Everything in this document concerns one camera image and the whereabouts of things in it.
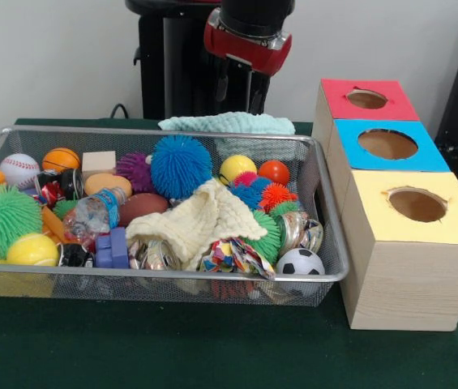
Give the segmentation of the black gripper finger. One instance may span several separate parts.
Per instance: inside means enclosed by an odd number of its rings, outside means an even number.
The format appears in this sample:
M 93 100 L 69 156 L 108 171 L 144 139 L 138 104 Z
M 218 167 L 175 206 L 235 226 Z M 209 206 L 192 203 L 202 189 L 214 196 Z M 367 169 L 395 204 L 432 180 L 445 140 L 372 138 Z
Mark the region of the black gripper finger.
M 229 59 L 222 58 L 219 62 L 217 79 L 216 79 L 216 93 L 215 99 L 216 102 L 222 102 L 226 98 L 226 92 L 228 89 L 228 69 L 229 69 Z
M 264 111 L 271 77 L 254 71 L 250 82 L 250 112 L 261 114 Z

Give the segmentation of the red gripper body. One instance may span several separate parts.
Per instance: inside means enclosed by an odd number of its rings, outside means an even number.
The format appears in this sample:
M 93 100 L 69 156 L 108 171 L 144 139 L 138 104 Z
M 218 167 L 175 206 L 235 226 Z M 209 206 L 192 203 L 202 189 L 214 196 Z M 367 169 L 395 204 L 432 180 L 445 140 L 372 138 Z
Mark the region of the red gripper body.
M 285 63 L 293 37 L 284 31 L 270 38 L 238 35 L 224 24 L 221 8 L 217 7 L 208 16 L 203 42 L 206 50 L 218 58 L 232 59 L 262 75 L 273 76 Z

